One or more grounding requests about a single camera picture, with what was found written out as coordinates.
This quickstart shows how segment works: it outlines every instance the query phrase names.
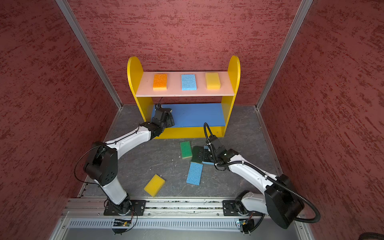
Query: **light yellow sponge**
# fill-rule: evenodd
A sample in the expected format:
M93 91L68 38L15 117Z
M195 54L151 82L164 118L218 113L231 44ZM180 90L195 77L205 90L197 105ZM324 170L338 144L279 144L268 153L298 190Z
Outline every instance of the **light yellow sponge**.
M167 74L155 73L153 78L153 90L167 90Z
M155 197L160 189L165 184L165 180L159 177L157 174L153 176L153 178L149 181L149 183L145 186L144 190L149 193L152 197Z
M205 80L207 81L208 90L220 89L220 79L218 73L205 73Z

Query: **dark green sponge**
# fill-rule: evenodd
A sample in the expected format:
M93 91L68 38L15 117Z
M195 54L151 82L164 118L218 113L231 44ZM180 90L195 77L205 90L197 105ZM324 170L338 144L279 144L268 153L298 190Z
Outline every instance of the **dark green sponge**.
M181 148L181 157L183 159L192 157L191 143L189 141L180 142L180 148Z

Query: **textured red wall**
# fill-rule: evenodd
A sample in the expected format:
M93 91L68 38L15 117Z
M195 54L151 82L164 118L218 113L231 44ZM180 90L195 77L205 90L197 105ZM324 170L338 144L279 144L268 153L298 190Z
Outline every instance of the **textured red wall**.
M384 2L314 1L262 106L317 239L384 233Z
M55 1L1 1L0 16L0 238L47 239L117 108Z
M242 75L237 104L256 104L301 0L69 0L123 103L135 103L127 61L144 71L226 71ZM220 102L172 98L164 102Z

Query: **gray floor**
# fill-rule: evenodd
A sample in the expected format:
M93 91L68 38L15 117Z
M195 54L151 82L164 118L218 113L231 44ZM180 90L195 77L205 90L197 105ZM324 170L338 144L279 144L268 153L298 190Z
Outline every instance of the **gray floor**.
M137 106L124 106L110 139L134 130L137 124L142 122ZM123 155L118 163L118 178L127 193L132 197L150 197L144 191L144 187L154 174L166 181L157 197L236 197L244 190L258 192L253 185L237 174L217 171L214 166L206 164L203 166L200 185L187 184L190 159L180 157L179 144L185 140L189 140L192 147L205 144L204 138L153 139ZM220 141L227 149L236 150L251 163L276 174L253 106L233 108L227 132ZM94 184L88 185L83 195L105 196Z
M226 240L226 239L268 239L268 240L297 240L298 233L296 226L291 224L288 229L278 227L271 219L264 219L261 225L251 235L244 235L240 232L221 231L186 231L166 229L132 229L122 235L114 233L111 229L68 229L64 239L70 240L105 240L105 239L156 239L156 240Z

